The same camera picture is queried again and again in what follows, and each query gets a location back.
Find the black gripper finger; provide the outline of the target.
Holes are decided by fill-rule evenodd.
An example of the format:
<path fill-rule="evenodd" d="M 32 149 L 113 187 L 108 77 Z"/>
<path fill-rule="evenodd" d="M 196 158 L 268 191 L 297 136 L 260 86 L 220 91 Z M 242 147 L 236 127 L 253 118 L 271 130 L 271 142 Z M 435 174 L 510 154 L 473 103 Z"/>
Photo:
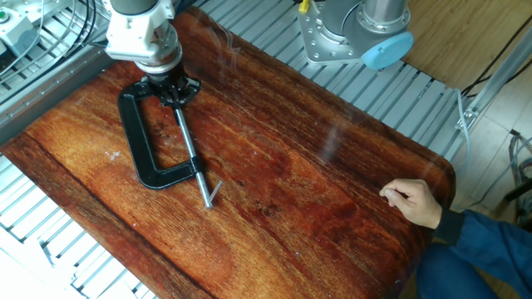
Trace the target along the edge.
<path fill-rule="evenodd" d="M 176 85 L 158 85 L 155 93 L 163 107 L 177 107 L 179 104 L 179 90 Z"/>
<path fill-rule="evenodd" d="M 189 103 L 201 89 L 201 81 L 194 78 L 186 78 L 186 82 L 178 88 L 178 103 L 185 105 Z"/>

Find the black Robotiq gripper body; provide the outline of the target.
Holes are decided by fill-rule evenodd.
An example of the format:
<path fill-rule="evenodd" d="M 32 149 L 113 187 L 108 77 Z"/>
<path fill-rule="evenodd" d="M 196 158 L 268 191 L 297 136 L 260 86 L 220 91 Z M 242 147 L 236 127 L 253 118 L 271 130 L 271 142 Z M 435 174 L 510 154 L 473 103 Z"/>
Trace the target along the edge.
<path fill-rule="evenodd" d="M 185 69 L 182 64 L 177 64 L 172 69 L 163 72 L 161 74 L 146 74 L 148 85 L 154 95 L 155 88 L 158 85 L 176 85 L 177 88 L 182 86 L 186 82 L 188 75 L 185 72 Z"/>

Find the person's right hand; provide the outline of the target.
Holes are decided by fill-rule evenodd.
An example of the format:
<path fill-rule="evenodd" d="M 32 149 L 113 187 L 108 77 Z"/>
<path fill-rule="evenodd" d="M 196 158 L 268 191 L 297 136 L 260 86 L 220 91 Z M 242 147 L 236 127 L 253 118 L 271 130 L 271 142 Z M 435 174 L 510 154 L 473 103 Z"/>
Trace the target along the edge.
<path fill-rule="evenodd" d="M 379 191 L 379 195 L 386 198 L 391 207 L 397 207 L 411 223 L 436 229 L 441 221 L 442 206 L 422 179 L 394 179 Z"/>

